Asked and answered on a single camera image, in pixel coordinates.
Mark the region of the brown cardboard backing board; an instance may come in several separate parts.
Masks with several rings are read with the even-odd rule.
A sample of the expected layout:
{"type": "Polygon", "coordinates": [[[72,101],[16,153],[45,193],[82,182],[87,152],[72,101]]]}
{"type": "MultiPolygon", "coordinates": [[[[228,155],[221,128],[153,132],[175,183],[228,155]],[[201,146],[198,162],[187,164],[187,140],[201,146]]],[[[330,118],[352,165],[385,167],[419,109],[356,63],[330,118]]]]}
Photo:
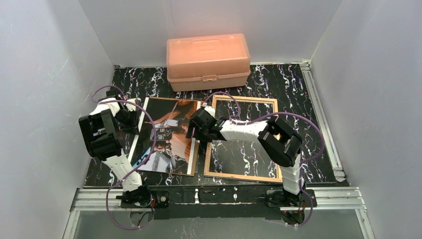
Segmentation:
{"type": "Polygon", "coordinates": [[[191,115],[200,103],[192,100],[150,98],[147,111],[150,113],[151,139],[156,133],[153,147],[159,170],[171,174],[192,176],[196,172],[198,145],[195,140],[186,138],[191,115]]]}

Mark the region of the printed photo with white border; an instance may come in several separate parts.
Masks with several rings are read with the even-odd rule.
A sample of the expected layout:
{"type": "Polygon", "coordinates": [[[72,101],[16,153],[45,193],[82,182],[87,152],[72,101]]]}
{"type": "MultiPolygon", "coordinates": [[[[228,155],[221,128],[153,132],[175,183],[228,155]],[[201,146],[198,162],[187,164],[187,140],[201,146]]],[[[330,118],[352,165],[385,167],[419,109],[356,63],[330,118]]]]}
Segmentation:
{"type": "Polygon", "coordinates": [[[140,133],[135,136],[128,158],[142,171],[193,176],[198,142],[187,138],[189,119],[200,102],[146,97],[140,116],[140,133]]]}

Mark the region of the white wooden picture frame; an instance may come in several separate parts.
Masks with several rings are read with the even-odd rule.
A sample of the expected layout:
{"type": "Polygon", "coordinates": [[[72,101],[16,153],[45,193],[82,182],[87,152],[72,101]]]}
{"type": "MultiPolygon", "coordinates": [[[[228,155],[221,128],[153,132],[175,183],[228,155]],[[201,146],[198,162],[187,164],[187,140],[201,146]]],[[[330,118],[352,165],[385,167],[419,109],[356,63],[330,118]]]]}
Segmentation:
{"type": "MultiPolygon", "coordinates": [[[[278,111],[276,99],[256,97],[232,97],[216,94],[212,107],[218,118],[238,115],[239,120],[253,120],[278,111]]],[[[216,140],[207,144],[204,176],[281,183],[280,167],[271,161],[257,137],[265,123],[254,123],[250,129],[238,126],[229,133],[227,141],[216,140]]]]}

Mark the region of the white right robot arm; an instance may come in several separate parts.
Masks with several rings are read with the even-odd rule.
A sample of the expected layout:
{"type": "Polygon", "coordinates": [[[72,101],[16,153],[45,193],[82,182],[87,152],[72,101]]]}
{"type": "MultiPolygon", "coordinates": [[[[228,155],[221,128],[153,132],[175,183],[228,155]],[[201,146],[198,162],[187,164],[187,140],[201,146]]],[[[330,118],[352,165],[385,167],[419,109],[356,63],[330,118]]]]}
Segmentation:
{"type": "Polygon", "coordinates": [[[300,175],[300,158],[303,139],[279,116],[265,116],[261,121],[216,119],[213,108],[201,107],[190,117],[186,138],[203,142],[215,140],[244,140],[259,143],[280,166],[283,190],[293,195],[302,192],[304,182],[300,175]]]}

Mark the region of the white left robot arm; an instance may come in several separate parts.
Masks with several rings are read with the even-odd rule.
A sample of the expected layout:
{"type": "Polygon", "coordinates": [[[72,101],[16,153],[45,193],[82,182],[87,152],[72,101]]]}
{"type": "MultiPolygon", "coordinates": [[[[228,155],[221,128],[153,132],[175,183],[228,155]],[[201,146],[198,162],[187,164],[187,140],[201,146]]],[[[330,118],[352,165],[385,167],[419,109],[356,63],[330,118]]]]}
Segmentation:
{"type": "Polygon", "coordinates": [[[124,133],[138,134],[140,112],[136,100],[125,101],[118,97],[99,101],[94,111],[78,119],[88,154],[107,165],[121,182],[124,192],[142,190],[139,173],[123,152],[124,133]]]}

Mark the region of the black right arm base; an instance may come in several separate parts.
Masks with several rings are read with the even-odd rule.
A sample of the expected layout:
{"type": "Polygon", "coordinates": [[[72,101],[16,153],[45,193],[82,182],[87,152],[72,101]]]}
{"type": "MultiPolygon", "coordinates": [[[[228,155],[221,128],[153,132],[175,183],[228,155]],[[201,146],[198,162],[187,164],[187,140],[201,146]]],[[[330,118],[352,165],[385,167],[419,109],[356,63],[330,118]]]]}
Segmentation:
{"type": "Polygon", "coordinates": [[[267,190],[265,201],[270,208],[282,207],[310,207],[317,206],[317,199],[314,190],[299,191],[298,194],[292,194],[284,189],[267,190]]]}

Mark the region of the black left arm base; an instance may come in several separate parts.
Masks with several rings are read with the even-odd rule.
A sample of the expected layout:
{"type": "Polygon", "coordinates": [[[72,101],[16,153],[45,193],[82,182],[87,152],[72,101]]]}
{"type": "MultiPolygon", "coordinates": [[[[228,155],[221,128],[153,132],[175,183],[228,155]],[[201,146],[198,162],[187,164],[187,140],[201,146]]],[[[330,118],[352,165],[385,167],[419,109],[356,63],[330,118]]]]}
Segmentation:
{"type": "Polygon", "coordinates": [[[122,195],[115,197],[120,200],[122,208],[140,209],[154,208],[161,209],[169,206],[169,192],[166,190],[151,190],[140,187],[134,191],[123,192],[122,195]]]}

